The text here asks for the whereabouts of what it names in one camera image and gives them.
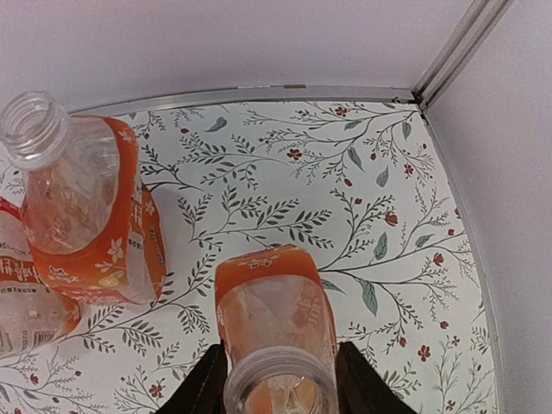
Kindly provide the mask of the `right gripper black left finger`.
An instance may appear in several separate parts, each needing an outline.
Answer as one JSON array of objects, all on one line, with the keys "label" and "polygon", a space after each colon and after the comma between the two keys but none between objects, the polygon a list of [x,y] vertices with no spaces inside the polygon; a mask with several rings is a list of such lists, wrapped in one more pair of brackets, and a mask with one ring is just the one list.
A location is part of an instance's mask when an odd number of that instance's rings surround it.
[{"label": "right gripper black left finger", "polygon": [[223,388],[228,378],[223,342],[211,345],[173,395],[156,414],[223,414]]}]

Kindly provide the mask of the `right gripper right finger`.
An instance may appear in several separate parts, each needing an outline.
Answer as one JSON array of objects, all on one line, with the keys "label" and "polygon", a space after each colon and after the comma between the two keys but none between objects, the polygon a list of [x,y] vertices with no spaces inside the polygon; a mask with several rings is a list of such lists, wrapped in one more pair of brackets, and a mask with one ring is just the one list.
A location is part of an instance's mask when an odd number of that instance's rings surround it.
[{"label": "right gripper right finger", "polygon": [[416,414],[372,368],[352,342],[341,342],[336,355],[339,412]]}]

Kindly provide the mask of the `orange tea bottle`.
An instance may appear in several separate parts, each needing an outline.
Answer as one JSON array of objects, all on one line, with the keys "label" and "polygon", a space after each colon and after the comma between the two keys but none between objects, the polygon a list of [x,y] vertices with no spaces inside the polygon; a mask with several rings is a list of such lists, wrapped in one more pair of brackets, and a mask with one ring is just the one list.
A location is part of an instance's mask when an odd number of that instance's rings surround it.
[{"label": "orange tea bottle", "polygon": [[1,356],[12,357],[72,332],[81,320],[78,303],[40,279],[19,210],[1,199]]},{"label": "orange tea bottle", "polygon": [[22,222],[43,282],[86,304],[147,304],[166,276],[160,214],[134,130],[72,116],[44,91],[3,109],[1,140],[23,176]]},{"label": "orange tea bottle", "polygon": [[218,265],[229,413],[336,413],[336,328],[314,260],[285,245]]}]

